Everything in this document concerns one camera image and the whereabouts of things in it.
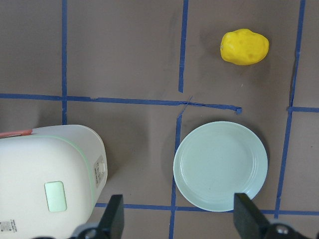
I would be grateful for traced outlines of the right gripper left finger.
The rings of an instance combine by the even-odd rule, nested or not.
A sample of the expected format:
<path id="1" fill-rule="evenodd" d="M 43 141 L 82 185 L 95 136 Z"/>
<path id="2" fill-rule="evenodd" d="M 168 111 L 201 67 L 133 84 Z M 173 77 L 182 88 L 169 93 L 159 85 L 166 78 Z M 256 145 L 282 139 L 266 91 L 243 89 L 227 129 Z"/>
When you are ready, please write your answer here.
<path id="1" fill-rule="evenodd" d="M 123 195 L 112 195 L 98 225 L 101 239 L 121 239 L 124 230 Z"/>

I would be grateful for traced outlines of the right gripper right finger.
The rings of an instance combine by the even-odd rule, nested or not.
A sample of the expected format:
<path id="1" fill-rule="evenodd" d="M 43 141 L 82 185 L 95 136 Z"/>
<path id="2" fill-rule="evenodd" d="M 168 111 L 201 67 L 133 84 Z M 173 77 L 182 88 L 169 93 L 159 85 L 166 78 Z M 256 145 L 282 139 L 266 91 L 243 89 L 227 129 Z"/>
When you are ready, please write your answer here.
<path id="1" fill-rule="evenodd" d="M 270 222 L 245 193 L 234 194 L 233 223 L 242 239 L 263 239 Z"/>

